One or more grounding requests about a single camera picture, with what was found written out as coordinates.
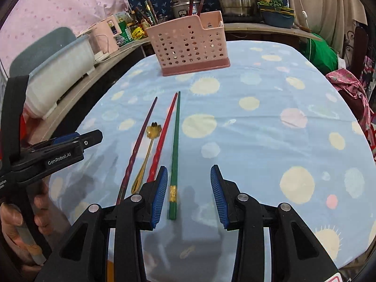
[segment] green chopstick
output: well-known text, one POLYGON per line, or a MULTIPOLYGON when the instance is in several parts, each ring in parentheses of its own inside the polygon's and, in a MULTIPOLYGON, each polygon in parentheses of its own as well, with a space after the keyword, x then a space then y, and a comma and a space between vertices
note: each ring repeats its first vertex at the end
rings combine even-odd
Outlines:
POLYGON ((170 210, 168 218, 176 220, 177 216, 177 162, 179 152, 179 118, 180 118, 180 91, 177 95, 176 104, 176 118, 175 118, 175 131, 174 131, 174 144, 172 147, 172 167, 170 179, 170 210))

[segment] human hand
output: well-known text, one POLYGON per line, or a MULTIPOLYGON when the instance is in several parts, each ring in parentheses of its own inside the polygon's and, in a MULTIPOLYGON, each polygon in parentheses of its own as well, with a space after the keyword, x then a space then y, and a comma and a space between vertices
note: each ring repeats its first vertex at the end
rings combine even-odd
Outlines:
MULTIPOLYGON (((49 217, 50 199, 48 197, 48 186, 43 182, 42 193, 35 196, 34 204, 38 209, 34 217, 35 224, 43 235, 50 235, 53 232, 53 226, 49 217)), ((35 278, 40 270, 36 266, 31 255, 27 251, 27 246, 17 232, 16 226, 22 226, 23 218, 20 212, 12 205, 2 203, 0 206, 1 229, 10 248, 19 256, 23 265, 21 274, 28 280, 35 278)))

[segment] pink plastic basket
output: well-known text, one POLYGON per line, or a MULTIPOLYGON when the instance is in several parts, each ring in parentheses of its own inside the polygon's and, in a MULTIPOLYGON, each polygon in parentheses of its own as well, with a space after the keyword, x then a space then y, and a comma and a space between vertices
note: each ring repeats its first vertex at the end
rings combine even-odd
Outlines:
POLYGON ((220 11, 164 22, 147 34, 163 76, 230 67, 220 11))

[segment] table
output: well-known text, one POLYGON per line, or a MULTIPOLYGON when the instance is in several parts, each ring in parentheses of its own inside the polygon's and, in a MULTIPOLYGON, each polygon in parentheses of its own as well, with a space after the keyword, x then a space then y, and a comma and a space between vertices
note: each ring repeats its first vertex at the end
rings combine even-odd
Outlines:
POLYGON ((224 30, 226 32, 251 32, 257 34, 280 34, 280 35, 293 35, 317 41, 323 41, 311 33, 307 33, 298 28, 280 28, 273 27, 267 24, 260 23, 225 23, 224 30))
MULTIPOLYGON (((167 220, 166 194, 157 228, 142 233, 148 280, 231 281, 237 231, 225 231, 219 222, 210 184, 214 164, 260 203, 289 202, 335 264, 345 265, 376 234, 376 167, 358 123, 293 48, 255 41, 227 42, 227 48, 226 69, 162 77, 155 56, 136 64, 78 128, 100 129, 103 142, 86 149, 84 161, 51 176, 51 199, 71 223, 91 203, 114 205, 154 97, 150 121, 163 124, 180 90, 178 220, 167 220)), ((172 140, 173 121, 160 160, 169 172, 172 140)), ((144 137, 127 196, 148 145, 144 137)), ((266 281, 269 251, 266 242, 266 281)))

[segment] pink appliance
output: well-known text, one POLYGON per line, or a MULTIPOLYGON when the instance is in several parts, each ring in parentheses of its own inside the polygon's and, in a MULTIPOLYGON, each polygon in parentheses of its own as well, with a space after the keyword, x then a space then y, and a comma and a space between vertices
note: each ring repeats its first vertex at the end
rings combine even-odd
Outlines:
POLYGON ((118 21, 114 15, 92 25, 92 30, 103 53, 113 53, 119 49, 115 37, 121 34, 118 21))

